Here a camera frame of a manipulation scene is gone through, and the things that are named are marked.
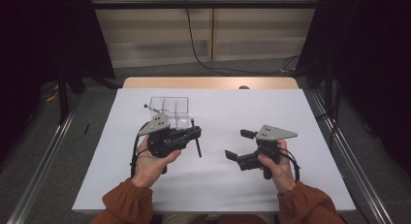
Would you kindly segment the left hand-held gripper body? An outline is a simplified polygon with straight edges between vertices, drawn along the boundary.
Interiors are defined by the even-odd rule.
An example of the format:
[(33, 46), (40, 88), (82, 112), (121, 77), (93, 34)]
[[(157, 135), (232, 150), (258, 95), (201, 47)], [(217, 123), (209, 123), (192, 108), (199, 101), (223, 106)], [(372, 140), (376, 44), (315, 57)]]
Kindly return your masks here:
[(193, 128), (172, 128), (168, 117), (157, 113), (139, 131), (139, 137), (145, 135), (148, 136), (148, 151), (154, 157), (166, 158), (173, 151), (184, 149), (193, 140)]

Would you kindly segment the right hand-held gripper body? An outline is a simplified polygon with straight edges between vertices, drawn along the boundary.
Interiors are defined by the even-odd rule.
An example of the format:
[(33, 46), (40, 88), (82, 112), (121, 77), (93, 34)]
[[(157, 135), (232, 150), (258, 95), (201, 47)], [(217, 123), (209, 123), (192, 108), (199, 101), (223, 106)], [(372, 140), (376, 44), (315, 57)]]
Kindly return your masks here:
[[(275, 163), (279, 162), (279, 158), (284, 154), (280, 152), (278, 144), (279, 140), (290, 139), (298, 134), (288, 130), (280, 129), (270, 125), (264, 125), (253, 139), (256, 141), (257, 149), (249, 154), (237, 157), (237, 164), (242, 171), (262, 168), (265, 179), (271, 179), (272, 173), (270, 169), (264, 166), (258, 159), (259, 154), (268, 156)], [(285, 155), (294, 165), (295, 177), (298, 177), (298, 163), (294, 155), (288, 151)]]

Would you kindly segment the thin black brush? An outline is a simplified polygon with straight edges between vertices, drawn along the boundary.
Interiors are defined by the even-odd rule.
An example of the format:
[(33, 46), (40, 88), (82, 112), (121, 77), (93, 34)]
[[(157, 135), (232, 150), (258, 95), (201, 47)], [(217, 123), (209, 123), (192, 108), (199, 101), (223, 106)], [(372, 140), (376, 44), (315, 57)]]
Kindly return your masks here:
[[(192, 127), (196, 126), (194, 119), (191, 119), (191, 125), (192, 125)], [(197, 144), (197, 143), (195, 142), (195, 144), (196, 144), (196, 148), (197, 148), (199, 157), (202, 157), (202, 152), (201, 152), (200, 143)]]

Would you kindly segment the clear plastic organizer box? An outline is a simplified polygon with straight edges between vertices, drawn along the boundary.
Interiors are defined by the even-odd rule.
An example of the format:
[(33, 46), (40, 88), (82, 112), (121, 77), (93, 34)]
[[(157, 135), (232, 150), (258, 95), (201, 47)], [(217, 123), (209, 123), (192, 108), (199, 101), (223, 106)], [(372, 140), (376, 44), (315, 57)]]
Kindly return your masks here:
[(187, 97), (153, 96), (148, 104), (161, 111), (171, 126), (176, 129), (188, 128), (190, 125), (189, 99)]

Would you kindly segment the person's left hand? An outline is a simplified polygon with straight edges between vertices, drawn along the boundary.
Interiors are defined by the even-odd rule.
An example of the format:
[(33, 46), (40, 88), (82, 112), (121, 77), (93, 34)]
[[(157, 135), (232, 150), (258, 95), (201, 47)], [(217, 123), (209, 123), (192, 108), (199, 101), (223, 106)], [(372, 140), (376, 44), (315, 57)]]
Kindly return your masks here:
[(175, 150), (165, 158), (157, 158), (148, 150), (147, 137), (138, 146), (138, 157), (136, 172), (132, 177), (132, 182), (139, 188), (148, 189), (163, 173), (163, 170), (181, 154), (180, 150)]

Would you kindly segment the person's right hand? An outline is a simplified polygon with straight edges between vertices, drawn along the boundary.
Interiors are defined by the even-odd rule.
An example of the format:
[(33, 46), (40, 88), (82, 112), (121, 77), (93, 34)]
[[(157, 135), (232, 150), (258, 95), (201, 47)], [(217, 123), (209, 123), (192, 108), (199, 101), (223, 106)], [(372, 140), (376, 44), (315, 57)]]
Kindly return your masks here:
[[(280, 152), (285, 155), (288, 152), (287, 143), (284, 140), (279, 140), (278, 144)], [(278, 163), (275, 163), (264, 154), (258, 155), (259, 161), (270, 169), (272, 173), (272, 181), (279, 195), (285, 195), (296, 186), (291, 171), (290, 160), (284, 155), (279, 158)]]

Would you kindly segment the white table mat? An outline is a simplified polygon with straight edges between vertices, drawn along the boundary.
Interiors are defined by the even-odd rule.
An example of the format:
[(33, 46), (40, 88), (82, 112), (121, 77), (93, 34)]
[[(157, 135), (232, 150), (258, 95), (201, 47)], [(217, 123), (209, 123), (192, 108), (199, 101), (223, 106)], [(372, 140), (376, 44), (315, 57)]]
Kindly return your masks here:
[(148, 89), (117, 92), (108, 121), (73, 209), (93, 213), (104, 209), (103, 196), (130, 174), (133, 146), (149, 120), (144, 108), (153, 96), (187, 97), (189, 114), (202, 128), (199, 139), (183, 149), (152, 187), (158, 213), (275, 212), (276, 191), (258, 169), (242, 171), (225, 156), (254, 151), (241, 129), (258, 131), (265, 124), (298, 135), (288, 141), (300, 166), (302, 182), (326, 192), (339, 211), (351, 210), (352, 199), (316, 119), (300, 89)]

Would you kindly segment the black curtain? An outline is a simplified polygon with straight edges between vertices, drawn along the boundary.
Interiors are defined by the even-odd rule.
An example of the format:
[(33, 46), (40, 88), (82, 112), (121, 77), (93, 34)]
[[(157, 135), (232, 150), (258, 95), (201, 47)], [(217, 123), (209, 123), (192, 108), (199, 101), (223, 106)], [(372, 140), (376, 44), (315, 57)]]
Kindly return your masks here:
[(0, 0), (0, 162), (36, 109), (41, 87), (65, 78), (113, 79), (91, 0)]
[(411, 176), (411, 0), (319, 0), (297, 70), (328, 70)]

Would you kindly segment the black horizontal bar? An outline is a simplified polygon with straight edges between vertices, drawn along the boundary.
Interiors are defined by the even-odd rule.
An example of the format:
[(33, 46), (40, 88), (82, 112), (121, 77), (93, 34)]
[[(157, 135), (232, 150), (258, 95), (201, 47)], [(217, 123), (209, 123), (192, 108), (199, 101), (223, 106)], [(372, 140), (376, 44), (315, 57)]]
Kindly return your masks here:
[(139, 1), (93, 2), (96, 10), (138, 9), (316, 9), (316, 1)]

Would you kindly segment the aluminium floor rail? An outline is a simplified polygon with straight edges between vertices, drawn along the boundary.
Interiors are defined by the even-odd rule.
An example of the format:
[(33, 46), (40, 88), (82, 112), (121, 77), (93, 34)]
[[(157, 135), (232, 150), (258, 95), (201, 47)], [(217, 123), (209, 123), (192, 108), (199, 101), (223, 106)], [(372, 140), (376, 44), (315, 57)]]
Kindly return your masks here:
[(370, 208), (376, 222), (378, 224), (394, 224), (385, 208), (385, 205), (380, 199), (380, 196), (375, 191), (353, 150), (346, 141), (345, 136), (337, 125), (337, 121), (330, 116), (331, 112), (326, 110), (326, 102), (324, 98), (319, 92), (313, 92), (312, 98), (320, 112), (319, 119), (324, 121), (330, 130), (330, 147), (332, 147), (332, 144), (335, 144), (341, 152), (341, 155), (344, 158), (344, 161), (346, 162), (356, 184), (359, 186), (366, 200), (367, 206)]
[(47, 147), (46, 153), (38, 165), (34, 175), (31, 177), (29, 184), (26, 186), (24, 192), (20, 196), (10, 218), (6, 224), (24, 224), (27, 216), (36, 201), (41, 188), (45, 182), (48, 171), (51, 167), (54, 158), (64, 141), (64, 138), (71, 126), (75, 114), (79, 108), (79, 103), (82, 96), (77, 95), (72, 108), (69, 110), (67, 116), (61, 123), (58, 124), (57, 129)]

